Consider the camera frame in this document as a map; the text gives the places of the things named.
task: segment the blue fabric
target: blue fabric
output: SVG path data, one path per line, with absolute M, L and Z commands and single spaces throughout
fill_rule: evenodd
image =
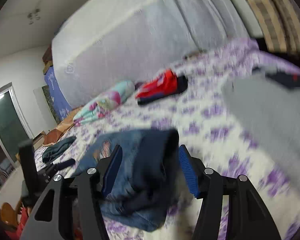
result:
M 54 75 L 53 66 L 50 67 L 47 73 L 44 75 L 44 80 L 49 86 L 49 92 L 53 101 L 53 107 L 57 115 L 59 116 L 60 120 L 65 119 L 69 112 L 72 110 L 72 108 L 68 104 L 67 100 L 65 99 L 59 88 L 57 79 Z
M 176 130 L 131 130 L 99 136 L 80 160 L 75 175 L 98 163 L 104 142 L 122 147 L 122 163 L 111 193 L 100 202 L 104 216 L 153 231 L 165 222 L 178 166 Z

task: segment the metal screw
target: metal screw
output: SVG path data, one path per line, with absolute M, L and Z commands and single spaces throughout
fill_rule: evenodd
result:
M 58 175 L 55 175 L 55 176 L 53 177 L 53 180 L 54 180 L 54 181 L 59 181 L 59 180 L 61 180 L 61 178 L 62 178 L 62 176 L 61 176 L 60 174 L 58 174 Z
M 90 168 L 87 170 L 88 174 L 95 174 L 97 172 L 97 170 L 95 168 Z
M 213 169 L 211 169 L 211 168 L 206 168 L 206 169 L 204 170 L 204 173 L 210 175 L 210 174 L 213 173 Z
M 241 180 L 241 181 L 247 181 L 248 178 L 247 178 L 247 176 L 245 176 L 245 175 L 240 175 L 240 176 L 239 176 L 239 180 Z

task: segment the floral blanket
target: floral blanket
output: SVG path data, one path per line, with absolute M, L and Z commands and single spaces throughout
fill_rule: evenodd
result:
M 239 174 L 249 177 L 269 209 L 281 238 L 288 240 L 300 225 L 300 195 L 276 163 L 258 147 L 249 131 L 227 111 L 221 95 L 221 87 L 227 79 L 250 75 L 256 65 L 274 65 L 300 74 L 300 69 L 287 61 L 259 51 L 255 41 L 233 40 L 194 59 L 167 66 L 178 75 L 188 76 L 185 93 L 146 107 L 138 106 L 132 96 L 104 119 L 71 128 L 63 138 L 75 135 L 77 140 L 55 162 L 71 157 L 80 160 L 101 133 L 176 127 L 179 143 L 185 144 L 191 155 L 200 158 L 206 167 L 229 177 L 236 178 Z M 38 170 L 44 166 L 41 157 L 44 150 L 42 147 L 35 153 Z M 71 176 L 76 165 L 60 174 Z M 150 233 L 105 218 L 110 239 L 191 239 L 202 200 L 189 193 L 181 172 L 176 187 L 178 193 L 160 229 Z M 228 198 L 225 196 L 218 240 L 225 239 L 227 216 Z

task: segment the brown pillow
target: brown pillow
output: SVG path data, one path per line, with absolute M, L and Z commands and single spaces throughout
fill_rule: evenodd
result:
M 63 132 L 57 130 L 57 129 L 53 129 L 51 130 L 46 138 L 44 139 L 44 142 L 43 142 L 43 146 L 51 146 L 53 144 L 55 144 L 59 138 L 62 136 Z

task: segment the white wall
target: white wall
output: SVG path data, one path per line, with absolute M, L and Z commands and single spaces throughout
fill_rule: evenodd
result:
M 15 90 L 21 111 L 34 136 L 49 132 L 34 95 L 34 89 L 46 85 L 42 56 L 47 46 L 27 49 L 0 59 L 0 88 L 10 82 Z

